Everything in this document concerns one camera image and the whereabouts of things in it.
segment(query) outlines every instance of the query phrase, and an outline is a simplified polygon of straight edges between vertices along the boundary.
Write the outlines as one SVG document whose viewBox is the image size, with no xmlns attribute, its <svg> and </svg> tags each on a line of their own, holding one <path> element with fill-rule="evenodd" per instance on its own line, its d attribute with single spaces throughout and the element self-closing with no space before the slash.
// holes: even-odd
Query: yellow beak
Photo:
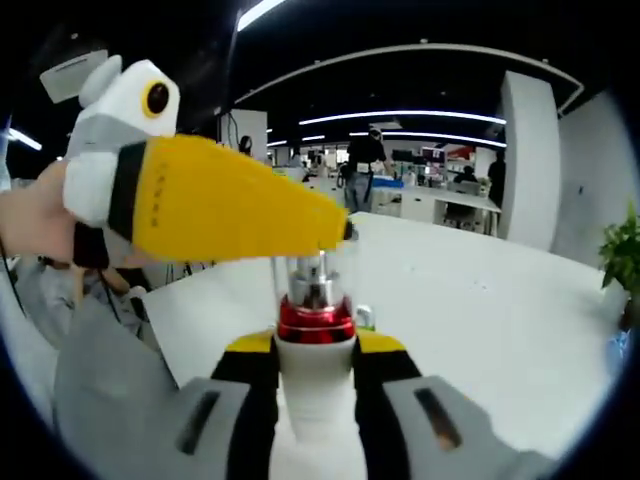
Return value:
<svg viewBox="0 0 640 480">
<path fill-rule="evenodd" d="M 125 147 L 109 214 L 135 246 L 182 261 L 314 255 L 335 249 L 346 223 L 330 198 L 189 135 Z"/>
</svg>

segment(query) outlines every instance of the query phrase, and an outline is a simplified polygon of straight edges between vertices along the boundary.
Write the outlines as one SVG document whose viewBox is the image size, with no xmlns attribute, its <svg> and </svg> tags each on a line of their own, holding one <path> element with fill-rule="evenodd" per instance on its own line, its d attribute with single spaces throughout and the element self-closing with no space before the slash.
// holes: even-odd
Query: black ceiling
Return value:
<svg viewBox="0 0 640 480">
<path fill-rule="evenodd" d="M 79 107 L 75 100 L 51 104 L 37 75 L 74 42 L 104 44 L 127 63 L 150 58 L 169 76 L 185 64 L 205 61 L 202 51 L 223 32 L 232 13 L 257 0 L 242 2 L 183 1 L 179 8 L 153 6 L 126 16 L 101 12 L 100 21 L 79 18 L 73 11 L 38 20 L 22 30 L 25 39 L 14 50 L 16 65 L 38 67 L 17 85 L 12 98 L 13 126 L 43 144 L 35 152 L 12 142 L 10 163 L 26 168 L 48 163 L 65 150 Z M 479 0 L 289 0 L 240 32 L 233 55 L 228 96 L 238 99 L 252 89 L 320 60 L 377 47 L 456 43 L 492 47 L 549 63 L 583 82 L 584 101 L 607 83 L 604 54 L 597 30 L 584 15 L 558 2 Z M 50 51 L 34 57 L 47 35 Z M 79 32 L 71 40 L 69 34 Z M 332 122 L 298 128 L 297 122 L 340 113 L 388 109 L 450 110 L 494 115 L 507 69 L 544 78 L 561 104 L 573 92 L 566 80 L 520 62 L 467 52 L 418 51 L 370 56 L 320 68 L 266 89 L 239 108 L 266 110 L 271 140 L 327 134 L 344 137 L 366 128 L 368 121 Z M 190 92 L 206 99 L 211 87 Z M 488 124 L 434 118 L 401 118 L 406 130 L 485 137 Z"/>
</svg>

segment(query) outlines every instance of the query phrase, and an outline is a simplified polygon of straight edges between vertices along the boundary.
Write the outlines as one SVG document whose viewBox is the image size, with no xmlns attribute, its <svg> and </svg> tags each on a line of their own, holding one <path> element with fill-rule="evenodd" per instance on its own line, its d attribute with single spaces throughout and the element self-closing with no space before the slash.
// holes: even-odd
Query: gray sleeve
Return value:
<svg viewBox="0 0 640 480">
<path fill-rule="evenodd" d="M 53 383 L 58 353 L 22 313 L 2 261 L 0 261 L 0 334 L 7 355 L 27 396 L 45 423 L 52 427 Z"/>
</svg>

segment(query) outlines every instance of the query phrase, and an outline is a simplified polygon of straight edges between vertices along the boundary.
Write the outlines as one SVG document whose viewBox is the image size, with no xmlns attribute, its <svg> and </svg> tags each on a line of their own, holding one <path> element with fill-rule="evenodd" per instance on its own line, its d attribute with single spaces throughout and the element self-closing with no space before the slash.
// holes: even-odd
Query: ceiling light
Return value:
<svg viewBox="0 0 640 480">
<path fill-rule="evenodd" d="M 359 137 L 368 135 L 367 132 L 354 132 L 350 133 L 352 137 Z M 428 138 L 446 138 L 447 140 L 460 140 L 463 142 L 482 143 L 484 145 L 491 145 L 493 147 L 507 148 L 506 143 L 494 142 L 493 140 L 485 140 L 484 138 L 463 137 L 461 135 L 447 135 L 444 133 L 422 133 L 422 132 L 382 132 L 383 137 L 428 137 Z"/>
<path fill-rule="evenodd" d="M 349 118 L 383 117 L 389 115 L 427 115 L 433 117 L 454 117 L 465 118 L 467 120 L 480 120 L 483 122 L 499 123 L 505 125 L 507 121 L 498 117 L 487 117 L 485 115 L 475 115 L 473 113 L 442 112 L 438 110 L 384 110 L 379 112 L 346 113 L 344 115 L 333 115 L 330 117 L 313 118 L 298 122 L 299 125 L 310 125 L 312 123 L 331 122 L 333 120 L 346 120 Z"/>
<path fill-rule="evenodd" d="M 34 150 L 38 150 L 38 151 L 42 150 L 42 145 L 40 145 L 38 142 L 36 142 L 32 138 L 27 137 L 24 133 L 19 132 L 15 128 L 9 129 L 9 135 L 11 135 L 16 140 L 24 143 L 25 145 L 33 148 Z"/>
<path fill-rule="evenodd" d="M 240 17 L 240 21 L 238 22 L 238 31 L 241 32 L 257 19 L 259 19 L 262 15 L 267 13 L 269 10 L 277 7 L 285 0 L 262 0 L 258 5 L 249 9 L 248 12 Z"/>
</svg>

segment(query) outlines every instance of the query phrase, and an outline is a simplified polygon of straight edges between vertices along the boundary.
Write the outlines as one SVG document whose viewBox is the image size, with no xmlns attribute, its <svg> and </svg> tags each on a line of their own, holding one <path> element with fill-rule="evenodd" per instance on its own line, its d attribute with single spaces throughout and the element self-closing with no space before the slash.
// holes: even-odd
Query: white table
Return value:
<svg viewBox="0 0 640 480">
<path fill-rule="evenodd" d="M 359 302 L 491 416 L 510 445 L 558 458 L 607 392 L 601 272 L 496 238 L 357 214 Z M 179 385 L 209 376 L 237 336 L 275 322 L 269 260 L 218 265 L 144 303 Z"/>
<path fill-rule="evenodd" d="M 375 191 L 392 195 L 402 195 L 400 217 L 408 220 L 439 224 L 440 219 L 444 217 L 447 203 L 456 203 L 478 210 L 485 210 L 488 212 L 490 218 L 489 228 L 486 230 L 493 236 L 497 235 L 497 214 L 500 213 L 501 210 L 486 197 L 467 195 L 433 187 L 376 187 Z"/>
</svg>

